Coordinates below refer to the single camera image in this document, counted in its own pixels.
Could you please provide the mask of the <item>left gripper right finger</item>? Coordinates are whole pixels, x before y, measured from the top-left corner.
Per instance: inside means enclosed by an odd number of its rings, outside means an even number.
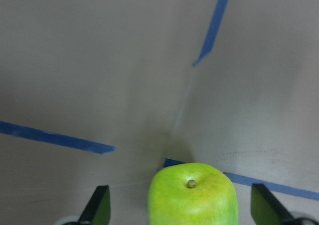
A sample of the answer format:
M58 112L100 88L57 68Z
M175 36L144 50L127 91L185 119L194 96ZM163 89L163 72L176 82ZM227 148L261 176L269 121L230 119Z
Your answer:
M317 225L310 217L294 217L264 184L251 186L251 216L257 225Z

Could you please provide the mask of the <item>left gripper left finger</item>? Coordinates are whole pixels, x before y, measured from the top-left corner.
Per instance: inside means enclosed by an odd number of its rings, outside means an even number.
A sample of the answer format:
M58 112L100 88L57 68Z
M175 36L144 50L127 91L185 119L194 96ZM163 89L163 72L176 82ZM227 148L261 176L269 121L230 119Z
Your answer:
M108 225L111 218L110 189L97 186L83 210L78 225Z

